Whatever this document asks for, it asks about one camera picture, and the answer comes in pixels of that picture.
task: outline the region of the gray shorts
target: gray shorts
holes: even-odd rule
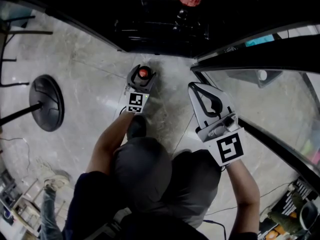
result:
[[[214,200],[221,168],[208,150],[172,161],[154,138],[129,140],[114,154],[112,177],[131,211],[170,215],[197,228]]]

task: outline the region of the gray floor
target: gray floor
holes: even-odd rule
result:
[[[197,80],[190,71],[191,59],[118,52],[70,25],[39,12],[33,13],[36,18],[28,23],[27,29],[48,30],[54,34],[15,36],[5,57],[18,61],[3,63],[2,82],[32,82],[41,74],[52,75],[63,93],[64,122],[59,130],[51,133],[41,130],[30,114],[4,125],[2,138],[20,137],[28,142],[30,166],[27,170],[28,148],[23,140],[2,141],[2,157],[22,189],[26,189],[35,178],[39,179],[36,188],[40,188],[43,178],[51,173],[48,168],[63,170],[70,175],[70,187],[62,189],[56,200],[57,205],[63,200],[67,203],[58,217],[60,227],[64,224],[74,184],[85,171],[99,135],[124,106],[125,77],[137,64],[148,65],[158,73],[146,110],[148,134],[156,137],[172,155],[183,149],[195,151],[203,147],[195,134],[197,121],[187,92],[188,83]],[[225,88],[231,89],[232,86],[226,84]],[[271,91],[269,95],[276,97],[277,93]],[[250,93],[244,96],[247,102],[251,98]],[[271,108],[274,106],[271,99],[265,102]],[[29,87],[0,89],[2,117],[28,105]],[[250,135],[247,134],[246,139],[248,155],[243,160],[261,194],[295,179],[296,173],[275,154]],[[261,210],[276,201],[285,190],[284,186],[263,197]],[[208,214],[235,204],[228,174],[223,172],[218,194]],[[236,210],[222,211],[206,218],[223,223],[229,235]],[[203,223],[199,230],[209,239],[223,238],[219,226]]]

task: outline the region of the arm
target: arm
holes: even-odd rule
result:
[[[110,174],[114,152],[124,140],[127,129],[135,113],[123,112],[99,137],[94,146],[87,173],[102,172]]]
[[[259,231],[260,192],[257,183],[241,160],[226,167],[238,210],[231,235]]]

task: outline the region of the glass panel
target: glass panel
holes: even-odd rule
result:
[[[277,136],[320,168],[320,75],[270,70],[205,74],[229,94],[238,115]]]

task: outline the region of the black round object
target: black round object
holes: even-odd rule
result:
[[[32,112],[32,116],[43,130],[53,132],[61,126],[65,115],[64,98],[57,82],[50,75],[38,76],[33,81],[29,103],[30,106],[42,104],[42,108]]]

